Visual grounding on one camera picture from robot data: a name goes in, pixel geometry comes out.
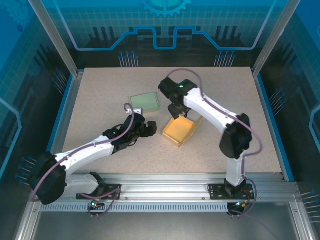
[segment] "light green sponge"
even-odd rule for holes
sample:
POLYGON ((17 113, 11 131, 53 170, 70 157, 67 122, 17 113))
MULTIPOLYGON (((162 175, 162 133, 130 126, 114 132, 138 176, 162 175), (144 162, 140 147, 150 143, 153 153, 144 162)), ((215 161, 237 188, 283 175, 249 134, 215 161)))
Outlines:
POLYGON ((159 102, 155 92, 131 96, 133 108, 142 108, 144 113, 151 113, 159 110, 159 102))

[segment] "yellow box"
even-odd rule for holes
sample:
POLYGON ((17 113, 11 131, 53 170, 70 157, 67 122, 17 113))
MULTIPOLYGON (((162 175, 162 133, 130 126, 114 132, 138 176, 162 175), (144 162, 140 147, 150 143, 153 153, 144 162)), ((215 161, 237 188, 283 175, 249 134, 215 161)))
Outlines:
POLYGON ((196 122, 184 116, 180 116, 176 120, 172 118, 163 129, 162 136, 177 147, 181 147, 194 134, 203 118, 201 116, 196 122))

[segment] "gear logo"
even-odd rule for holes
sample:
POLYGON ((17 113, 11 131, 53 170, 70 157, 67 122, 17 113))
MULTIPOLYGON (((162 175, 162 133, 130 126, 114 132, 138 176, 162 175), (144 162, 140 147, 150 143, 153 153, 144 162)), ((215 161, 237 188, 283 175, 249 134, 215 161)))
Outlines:
POLYGON ((180 14, 181 10, 187 9, 187 4, 191 4, 191 0, 140 0, 140 2, 144 5, 144 10, 164 18, 180 14))
POLYGON ((29 17, 27 0, 0 0, 0 7, 4 6, 11 17, 21 25, 29 17))

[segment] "blue wall panel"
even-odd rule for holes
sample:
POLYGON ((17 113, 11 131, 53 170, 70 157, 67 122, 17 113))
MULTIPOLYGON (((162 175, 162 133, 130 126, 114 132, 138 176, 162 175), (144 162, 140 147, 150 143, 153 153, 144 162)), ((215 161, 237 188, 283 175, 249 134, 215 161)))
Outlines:
POLYGON ((140 67, 219 66, 220 51, 230 51, 230 65, 252 66, 286 3, 44 1, 79 68, 121 67, 120 51, 135 51, 140 67))
POLYGON ((22 157, 46 150, 69 73, 26 0, 0 0, 0 52, 0 238, 9 240, 30 193, 22 157))
POLYGON ((319 11, 319 1, 300 2, 261 71, 294 178, 302 192, 320 191, 319 11))

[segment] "beige work surface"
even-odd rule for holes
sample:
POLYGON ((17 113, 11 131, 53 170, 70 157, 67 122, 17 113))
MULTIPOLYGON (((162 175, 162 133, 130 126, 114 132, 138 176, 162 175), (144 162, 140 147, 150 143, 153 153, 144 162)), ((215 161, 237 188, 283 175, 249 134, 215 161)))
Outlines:
MULTIPOLYGON (((105 130, 122 124, 128 115, 124 104, 130 96, 156 92, 160 110, 145 114, 146 121, 156 121, 153 137, 139 138, 133 147, 97 160, 79 172, 98 173, 225 173, 227 158, 221 153, 222 135, 204 119, 194 135, 181 146, 164 139, 162 131, 171 119, 171 103, 158 91, 158 85, 176 68, 86 68, 76 98, 63 150, 86 144, 105 130)), ((250 118, 252 128, 263 140, 260 155, 248 157, 246 172, 280 172, 278 157, 249 67, 190 67, 202 78, 204 93, 222 107, 250 118)), ((171 76, 177 83, 198 80, 189 72, 171 76)), ((256 139, 249 151, 258 149, 256 139)))

